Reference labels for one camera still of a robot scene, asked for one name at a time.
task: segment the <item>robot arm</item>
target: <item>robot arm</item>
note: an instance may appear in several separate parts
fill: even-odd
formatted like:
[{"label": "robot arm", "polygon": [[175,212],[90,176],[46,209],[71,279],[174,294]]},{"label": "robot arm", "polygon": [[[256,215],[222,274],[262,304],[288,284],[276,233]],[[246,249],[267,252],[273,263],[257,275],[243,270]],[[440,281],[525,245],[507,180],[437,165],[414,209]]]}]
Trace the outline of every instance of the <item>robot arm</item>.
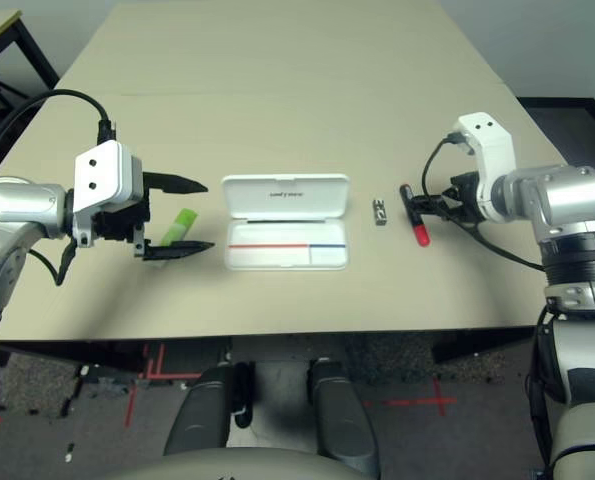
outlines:
[{"label": "robot arm", "polygon": [[151,247],[144,238],[150,220],[149,189],[167,193],[205,192],[203,185],[174,175],[142,172],[141,161],[115,140],[77,156],[75,189],[40,185],[21,178],[0,178],[0,318],[27,253],[42,238],[72,237],[62,257],[60,284],[75,248],[91,248],[98,238],[134,244],[143,260],[180,258],[213,246],[173,242]]},{"label": "robot arm", "polygon": [[[595,170],[553,166],[517,169],[510,134],[486,113],[455,125],[478,172],[454,177],[445,193],[462,203],[465,221],[529,220],[548,278],[551,310],[595,316]],[[466,218],[464,211],[470,211]]]},{"label": "robot arm", "polygon": [[[453,177],[442,195],[403,197],[407,210],[462,228],[485,220],[531,222],[554,315],[548,323],[546,310],[540,317],[528,384],[546,478],[595,479],[595,170],[517,169],[510,134],[485,113],[460,117],[449,143],[455,141],[475,155],[478,172]],[[554,441],[544,392],[571,407]]]}]

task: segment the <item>green object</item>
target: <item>green object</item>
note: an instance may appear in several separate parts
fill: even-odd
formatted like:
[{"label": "green object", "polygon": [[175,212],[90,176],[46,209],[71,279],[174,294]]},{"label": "green object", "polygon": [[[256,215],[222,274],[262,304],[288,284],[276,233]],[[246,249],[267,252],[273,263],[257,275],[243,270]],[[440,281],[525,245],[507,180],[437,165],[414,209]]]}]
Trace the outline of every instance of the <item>green object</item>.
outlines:
[{"label": "green object", "polygon": [[197,212],[182,208],[175,218],[175,222],[170,226],[164,238],[159,244],[162,247],[169,247],[171,243],[183,240],[190,227],[195,223]]}]

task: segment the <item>open lid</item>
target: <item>open lid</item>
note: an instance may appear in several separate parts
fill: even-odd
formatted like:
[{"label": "open lid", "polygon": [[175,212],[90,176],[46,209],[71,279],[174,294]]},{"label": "open lid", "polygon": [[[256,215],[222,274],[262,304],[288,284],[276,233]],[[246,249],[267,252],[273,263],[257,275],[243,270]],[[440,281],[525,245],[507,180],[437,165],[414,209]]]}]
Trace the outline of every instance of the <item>open lid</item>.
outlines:
[{"label": "open lid", "polygon": [[233,218],[324,220],[346,211],[350,181],[342,174],[229,175],[222,180]]}]

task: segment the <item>small metal object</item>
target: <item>small metal object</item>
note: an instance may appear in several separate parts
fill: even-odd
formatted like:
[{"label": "small metal object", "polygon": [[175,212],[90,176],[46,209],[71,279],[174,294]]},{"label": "small metal object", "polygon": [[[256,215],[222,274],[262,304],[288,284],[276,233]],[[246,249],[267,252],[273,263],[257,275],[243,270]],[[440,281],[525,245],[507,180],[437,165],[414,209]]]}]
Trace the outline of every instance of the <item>small metal object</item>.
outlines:
[{"label": "small metal object", "polygon": [[380,227],[386,225],[386,207],[381,198],[373,200],[373,213],[375,214],[375,225],[379,225]]},{"label": "small metal object", "polygon": [[75,449],[75,444],[69,443],[68,449],[66,450],[66,456],[64,457],[64,460],[66,461],[66,463],[70,463],[73,461],[73,450],[74,449]]}]

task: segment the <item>blue stripe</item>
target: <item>blue stripe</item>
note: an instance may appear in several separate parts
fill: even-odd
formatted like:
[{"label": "blue stripe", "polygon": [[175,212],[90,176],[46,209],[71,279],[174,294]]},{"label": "blue stripe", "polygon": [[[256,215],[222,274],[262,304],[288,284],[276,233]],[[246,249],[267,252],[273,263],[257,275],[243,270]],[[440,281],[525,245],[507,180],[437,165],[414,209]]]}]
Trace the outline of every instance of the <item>blue stripe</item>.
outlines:
[{"label": "blue stripe", "polygon": [[311,243],[310,248],[346,248],[343,243]]}]

